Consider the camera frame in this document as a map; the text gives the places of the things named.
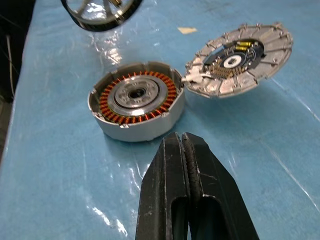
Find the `blue plastic sheet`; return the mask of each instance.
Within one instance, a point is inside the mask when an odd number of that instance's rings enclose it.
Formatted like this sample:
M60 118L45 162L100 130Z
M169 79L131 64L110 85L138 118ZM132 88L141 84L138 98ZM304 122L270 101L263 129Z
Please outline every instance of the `blue plastic sheet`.
M232 98L187 93L172 131L207 141L260 239L319 240L319 8L314 0L144 0L121 27L91 33L60 1L37 0L0 165L0 239L133 240L141 181L161 137L104 135L87 106L93 85L131 62L184 73L209 39L244 22L280 21L294 38L280 72Z

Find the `copper coil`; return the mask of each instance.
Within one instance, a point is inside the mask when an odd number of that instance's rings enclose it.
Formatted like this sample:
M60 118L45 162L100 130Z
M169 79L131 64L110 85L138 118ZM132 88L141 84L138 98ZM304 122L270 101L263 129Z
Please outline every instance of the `copper coil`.
M108 107L108 96L110 91L118 84L120 83L122 80L126 79L126 78L130 78L131 76L137 76L137 75L150 75L150 76L155 76L159 79L161 79L167 86L168 89L168 95L167 95L167 99L164 101L164 103L158 108L155 109L152 112L146 113L144 115L140 115L140 116L121 116L116 114L115 112L111 111ZM138 72L133 72L133 73L128 73L127 76L123 75L122 79L117 78L115 81L113 81L112 83L110 83L105 89L104 91L101 93L100 95L100 110L103 114L103 116L114 123L118 123L118 124L134 124L136 122L143 122L143 121L148 121L149 119L155 118L165 112L167 112L169 110L169 108L171 107L172 103L175 101L177 97L177 89L175 86L175 83L172 81L171 78L169 78L168 76L164 75L163 73L159 73L159 72L154 72L154 71L145 71L142 72L140 71Z

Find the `copper winding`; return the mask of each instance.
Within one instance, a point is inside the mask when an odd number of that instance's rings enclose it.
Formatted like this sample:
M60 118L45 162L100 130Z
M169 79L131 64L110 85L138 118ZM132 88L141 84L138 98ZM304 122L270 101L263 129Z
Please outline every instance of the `copper winding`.
M166 97L166 100L162 103L162 105L153 110L152 112L148 112L144 115L140 116L122 116L119 115L115 112L113 112L109 106L108 106L108 95L111 92L111 90L122 80L126 78L130 78L131 76L137 76L137 75L150 75L157 77L161 79L167 86L168 89L168 95ZM135 123L140 123L143 121L150 120L152 118L155 118L165 112L168 112L169 108L171 107L172 103L176 100L177 98L177 89L175 86L175 83L172 81L172 79L163 73L160 72L155 72L155 71L145 71L145 72L133 72L133 73L128 73L127 77L122 76L122 78L117 78L114 80L112 83L110 83L104 91L101 93L100 98L99 98L99 105L100 105L100 110L102 115L105 117L106 120L122 125L122 124L135 124Z

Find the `blue table surface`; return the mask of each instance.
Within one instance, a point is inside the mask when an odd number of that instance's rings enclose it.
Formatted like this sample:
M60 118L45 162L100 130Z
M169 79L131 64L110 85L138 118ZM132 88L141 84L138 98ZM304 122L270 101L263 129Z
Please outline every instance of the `blue table surface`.
M172 131L207 141L260 239L319 240L319 9L318 0L144 0L123 26L91 33L60 1L37 0L0 165L0 239L133 240L141 181L161 137L110 139L88 109L89 91L131 62L184 73L206 41L242 23L279 21L294 39L287 64L239 96L187 93Z

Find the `dark background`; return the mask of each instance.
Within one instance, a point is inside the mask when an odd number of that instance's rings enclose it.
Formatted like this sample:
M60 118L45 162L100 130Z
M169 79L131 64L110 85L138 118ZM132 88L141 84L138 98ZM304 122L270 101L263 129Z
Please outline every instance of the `dark background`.
M10 36L13 73L13 89L16 89L22 63L22 53L36 0L2 0L0 2L0 95L12 102L8 46Z

